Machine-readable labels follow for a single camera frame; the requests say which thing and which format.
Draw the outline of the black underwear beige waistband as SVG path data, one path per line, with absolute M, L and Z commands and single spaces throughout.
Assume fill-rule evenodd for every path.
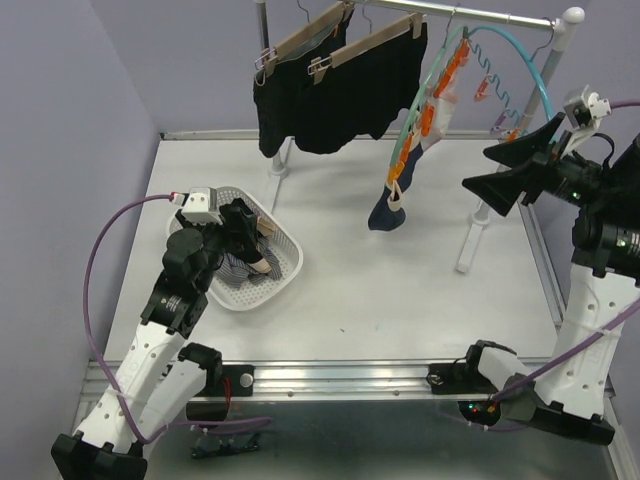
M 260 261 L 259 263 L 247 263 L 249 266 L 255 268 L 256 270 L 258 270 L 261 273 L 267 273 L 271 270 L 271 267 L 268 265 L 267 261 L 264 259 L 264 252 L 266 251 L 266 247 L 263 245 L 262 240 L 264 238 L 264 235 L 262 234 L 262 232 L 260 231 L 260 228 L 262 227 L 262 225 L 260 224 L 260 217 L 257 215 L 258 220 L 257 220 L 257 230 L 258 230 L 258 249 L 259 251 L 263 254 L 263 260 Z

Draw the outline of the grey striped underwear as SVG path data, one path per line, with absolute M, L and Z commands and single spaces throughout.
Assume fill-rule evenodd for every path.
M 267 249 L 264 252 L 264 259 L 271 267 L 271 270 L 267 273 L 261 273 L 233 255 L 225 254 L 220 268 L 215 272 L 215 276 L 233 289 L 239 289 L 247 282 L 257 286 L 267 279 L 280 280 L 282 278 L 282 270 L 276 255 L 270 249 Z

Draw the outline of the green plastic clip hanger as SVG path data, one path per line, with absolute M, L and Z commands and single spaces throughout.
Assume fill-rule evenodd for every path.
M 431 97 L 438 98 L 450 85 L 455 87 L 460 71 L 471 53 L 469 40 L 463 37 L 467 25 L 456 27 L 447 33 L 445 40 L 429 67 L 408 110 L 405 123 L 396 140 L 385 184 L 391 185 L 405 168 L 408 153 L 418 141 L 429 134 L 435 109 L 429 105 Z

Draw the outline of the navy blue underwear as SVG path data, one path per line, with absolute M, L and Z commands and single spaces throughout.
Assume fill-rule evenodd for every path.
M 368 218 L 371 231 L 389 232 L 399 228 L 406 220 L 403 208 L 403 195 L 410 188 L 418 161 L 425 149 L 420 141 L 411 148 L 405 168 L 391 185 L 385 185 L 381 197 Z

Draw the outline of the blue plastic clip hanger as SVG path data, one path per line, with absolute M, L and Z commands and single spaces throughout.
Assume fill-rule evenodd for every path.
M 512 105 L 510 93 L 508 89 L 502 85 L 501 76 L 493 68 L 490 58 L 484 54 L 482 46 L 474 39 L 474 36 L 479 32 L 491 32 L 498 35 L 517 53 L 534 83 L 534 99 L 540 101 L 544 115 L 546 119 L 549 120 L 554 114 L 554 109 L 548 92 L 547 81 L 543 79 L 542 72 L 535 64 L 536 53 L 530 53 L 513 34 L 499 27 L 480 25 L 464 30 L 463 37 L 470 41 L 471 53 L 476 58 L 480 68 L 484 71 L 484 78 L 481 82 L 483 88 L 478 87 L 474 99 L 480 101 L 488 90 L 491 90 L 491 92 L 495 94 L 502 104 L 501 113 L 504 110 L 507 111 L 507 117 L 502 125 L 504 130 L 519 127 L 526 129 L 528 132 L 527 121 L 533 118 L 533 114 L 537 110 L 537 106 L 533 106 L 525 107 L 523 111 L 520 111 Z

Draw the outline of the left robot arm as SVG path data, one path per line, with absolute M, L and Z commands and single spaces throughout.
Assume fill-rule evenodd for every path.
M 216 193 L 193 188 L 172 193 L 181 227 L 169 236 L 162 270 L 118 370 L 103 369 L 108 385 L 72 434 L 61 434 L 51 456 L 64 479 L 142 479 L 145 452 L 198 393 L 232 382 L 219 351 L 190 341 L 207 293 L 229 247 L 230 217 L 221 218 Z

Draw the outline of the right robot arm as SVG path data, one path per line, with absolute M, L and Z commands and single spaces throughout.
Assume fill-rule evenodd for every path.
M 602 162 L 578 153 L 593 124 L 563 130 L 563 113 L 518 139 L 485 150 L 500 171 L 464 187 L 499 214 L 550 194 L 574 205 L 571 286 L 551 359 L 528 368 L 507 346 L 472 344 L 454 361 L 433 363 L 436 395 L 456 395 L 466 421 L 485 428 L 507 419 L 567 439 L 606 446 L 605 387 L 626 320 L 639 308 L 639 145 Z

